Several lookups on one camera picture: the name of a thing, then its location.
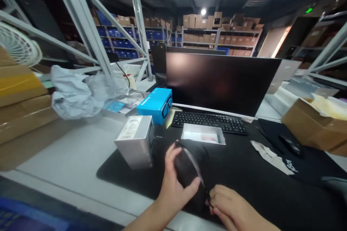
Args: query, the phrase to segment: label on box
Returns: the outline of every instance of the label on box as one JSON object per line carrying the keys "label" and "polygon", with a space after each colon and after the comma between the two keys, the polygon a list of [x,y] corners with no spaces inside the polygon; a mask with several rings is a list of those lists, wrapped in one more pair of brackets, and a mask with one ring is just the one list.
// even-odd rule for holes
{"label": "label on box", "polygon": [[140,125],[142,116],[132,116],[129,121],[125,124],[122,132],[118,136],[117,140],[133,139],[138,126]]}

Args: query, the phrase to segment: packing tape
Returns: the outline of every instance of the packing tape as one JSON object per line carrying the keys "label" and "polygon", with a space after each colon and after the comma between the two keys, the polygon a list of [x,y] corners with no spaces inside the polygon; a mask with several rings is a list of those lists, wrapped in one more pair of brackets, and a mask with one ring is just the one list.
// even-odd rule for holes
{"label": "packing tape", "polygon": [[42,84],[34,73],[0,78],[0,97],[39,87]]}

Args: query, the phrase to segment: black monitor screen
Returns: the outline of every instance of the black monitor screen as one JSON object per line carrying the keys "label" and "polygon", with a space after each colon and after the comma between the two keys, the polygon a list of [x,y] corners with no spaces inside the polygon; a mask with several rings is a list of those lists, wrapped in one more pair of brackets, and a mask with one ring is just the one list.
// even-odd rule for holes
{"label": "black monitor screen", "polygon": [[255,116],[281,63],[275,58],[166,53],[173,102]]}

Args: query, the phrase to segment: open cardboard box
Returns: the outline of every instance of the open cardboard box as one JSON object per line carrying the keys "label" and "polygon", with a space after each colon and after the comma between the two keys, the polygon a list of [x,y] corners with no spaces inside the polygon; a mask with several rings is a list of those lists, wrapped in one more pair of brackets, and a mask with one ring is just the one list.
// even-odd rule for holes
{"label": "open cardboard box", "polygon": [[[329,100],[347,109],[347,103],[333,97]],[[347,120],[327,116],[312,102],[312,99],[297,99],[282,118],[282,123],[302,145],[347,157]]]}

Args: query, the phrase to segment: white fan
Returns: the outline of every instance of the white fan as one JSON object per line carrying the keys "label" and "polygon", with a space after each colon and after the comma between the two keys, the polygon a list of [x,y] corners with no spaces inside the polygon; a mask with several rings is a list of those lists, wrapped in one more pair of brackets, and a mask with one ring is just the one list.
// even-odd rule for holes
{"label": "white fan", "polygon": [[42,52],[37,42],[3,22],[0,22],[0,45],[18,64],[31,67],[42,59]]}

